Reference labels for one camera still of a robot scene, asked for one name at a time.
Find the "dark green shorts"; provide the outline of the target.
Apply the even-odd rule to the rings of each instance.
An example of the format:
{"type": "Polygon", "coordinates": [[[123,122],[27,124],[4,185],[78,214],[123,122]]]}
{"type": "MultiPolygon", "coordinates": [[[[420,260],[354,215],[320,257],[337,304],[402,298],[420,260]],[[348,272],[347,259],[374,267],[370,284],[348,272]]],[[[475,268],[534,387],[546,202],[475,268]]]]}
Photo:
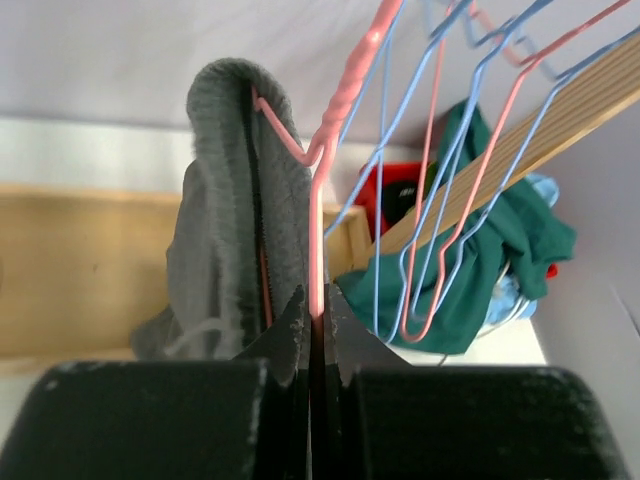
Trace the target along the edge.
{"type": "MultiPolygon", "coordinates": [[[[570,260],[575,243],[575,230],[555,216],[533,184],[526,179],[515,183],[464,242],[462,260],[457,260],[454,247],[447,250],[446,266],[458,264],[460,269],[426,336],[411,344],[396,335],[393,345],[436,354],[465,353],[485,321],[501,270],[509,266],[522,294],[538,300],[548,292],[548,268],[570,260]]],[[[384,338],[395,322],[403,286],[399,265],[397,255],[384,255],[367,270],[337,279],[354,314],[384,338]]]]}

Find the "light blue shorts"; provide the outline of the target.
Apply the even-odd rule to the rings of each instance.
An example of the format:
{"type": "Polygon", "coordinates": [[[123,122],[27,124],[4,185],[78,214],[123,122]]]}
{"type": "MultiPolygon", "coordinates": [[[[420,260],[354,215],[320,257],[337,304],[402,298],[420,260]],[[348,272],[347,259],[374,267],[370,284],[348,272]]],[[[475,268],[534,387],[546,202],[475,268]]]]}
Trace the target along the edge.
{"type": "MultiPolygon", "coordinates": [[[[550,208],[556,204],[559,187],[552,177],[531,173],[526,180],[550,208]]],[[[511,264],[506,262],[493,288],[485,320],[476,338],[487,336],[511,321],[530,318],[537,306],[537,300],[530,300],[521,293],[511,264]]]]}

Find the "pink hanger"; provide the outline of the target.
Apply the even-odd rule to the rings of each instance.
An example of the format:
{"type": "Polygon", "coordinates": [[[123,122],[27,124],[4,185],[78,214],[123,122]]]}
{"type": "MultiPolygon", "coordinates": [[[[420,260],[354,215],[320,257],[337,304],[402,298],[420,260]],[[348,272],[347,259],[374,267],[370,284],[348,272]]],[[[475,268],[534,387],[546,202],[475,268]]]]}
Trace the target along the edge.
{"type": "Polygon", "coordinates": [[[501,52],[511,36],[529,17],[544,7],[536,1],[525,12],[505,26],[494,30],[498,44],[477,66],[469,101],[455,140],[448,150],[441,172],[450,175],[444,188],[433,187],[427,197],[419,197],[413,222],[401,221],[380,240],[385,252],[399,248],[399,268],[404,283],[413,278],[417,248],[432,245],[444,229],[452,234],[439,250],[429,248],[428,257],[438,259],[438,277],[432,303],[422,329],[412,333],[407,328],[408,314],[414,308],[410,291],[405,289],[400,299],[400,318],[395,331],[411,343],[421,341],[429,332],[441,301],[458,273],[445,266],[446,253],[452,245],[462,247],[468,240],[463,227],[475,210],[488,217],[503,190],[521,180],[535,167],[577,143],[589,133],[639,99],[639,30],[633,28],[615,41],[602,46],[574,66],[554,78],[554,86],[539,109],[511,130],[504,124],[525,79],[546,57],[578,37],[589,28],[624,7],[616,1],[583,24],[565,32],[545,48],[520,61],[521,71],[514,81],[503,110],[497,120],[487,148],[479,159],[461,172],[455,170],[461,141],[467,132],[472,110],[480,92],[485,67],[501,52]]]}
{"type": "Polygon", "coordinates": [[[403,2],[386,0],[378,7],[375,17],[364,36],[349,55],[337,89],[322,115],[321,124],[311,138],[307,149],[294,140],[279,120],[267,100],[255,88],[251,89],[254,109],[264,114],[288,152],[300,164],[315,167],[312,177],[309,203],[309,313],[314,320],[322,317],[324,300],[324,230],[323,187],[335,160],[339,134],[362,92],[365,76],[374,62],[375,55],[389,36],[389,30],[403,2]]]}

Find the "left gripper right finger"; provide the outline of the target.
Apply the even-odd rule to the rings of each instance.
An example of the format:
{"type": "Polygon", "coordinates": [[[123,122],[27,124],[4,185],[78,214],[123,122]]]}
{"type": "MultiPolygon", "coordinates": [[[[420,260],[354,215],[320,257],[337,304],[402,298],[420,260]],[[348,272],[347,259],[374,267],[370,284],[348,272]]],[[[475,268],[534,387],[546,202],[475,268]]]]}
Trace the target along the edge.
{"type": "Polygon", "coordinates": [[[357,319],[343,292],[325,286],[325,312],[312,323],[312,477],[365,479],[366,435],[360,370],[403,370],[410,364],[357,319]]]}

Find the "black shorts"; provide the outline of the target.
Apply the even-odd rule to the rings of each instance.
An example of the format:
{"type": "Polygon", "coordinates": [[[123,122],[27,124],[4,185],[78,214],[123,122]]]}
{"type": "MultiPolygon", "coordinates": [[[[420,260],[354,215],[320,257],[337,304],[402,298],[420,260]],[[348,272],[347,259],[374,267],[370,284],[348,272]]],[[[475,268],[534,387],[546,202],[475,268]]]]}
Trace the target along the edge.
{"type": "Polygon", "coordinates": [[[404,218],[415,206],[420,180],[418,164],[388,165],[382,170],[382,186],[377,194],[377,185],[373,187],[371,227],[376,221],[377,203],[380,203],[380,234],[386,233],[392,226],[404,218]]]}

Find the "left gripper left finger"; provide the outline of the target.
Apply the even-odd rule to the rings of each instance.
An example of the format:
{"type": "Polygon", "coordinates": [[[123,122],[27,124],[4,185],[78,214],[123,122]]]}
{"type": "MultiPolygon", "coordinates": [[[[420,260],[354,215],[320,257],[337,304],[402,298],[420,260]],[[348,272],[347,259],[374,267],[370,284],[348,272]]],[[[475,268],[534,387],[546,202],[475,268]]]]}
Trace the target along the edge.
{"type": "Polygon", "coordinates": [[[260,367],[250,433],[254,479],[305,479],[309,471],[310,316],[297,287],[284,311],[237,356],[260,367]]]}

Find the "grey shorts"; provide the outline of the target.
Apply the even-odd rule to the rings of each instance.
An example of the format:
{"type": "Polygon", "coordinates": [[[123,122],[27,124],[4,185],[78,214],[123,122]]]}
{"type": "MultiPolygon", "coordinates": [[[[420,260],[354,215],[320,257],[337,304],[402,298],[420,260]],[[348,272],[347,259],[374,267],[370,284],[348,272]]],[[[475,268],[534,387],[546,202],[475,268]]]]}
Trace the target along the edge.
{"type": "Polygon", "coordinates": [[[255,96],[295,131],[284,88],[249,60],[206,65],[188,91],[194,158],[166,252],[167,306],[131,336],[140,360],[232,358],[307,282],[311,173],[255,96]]]}

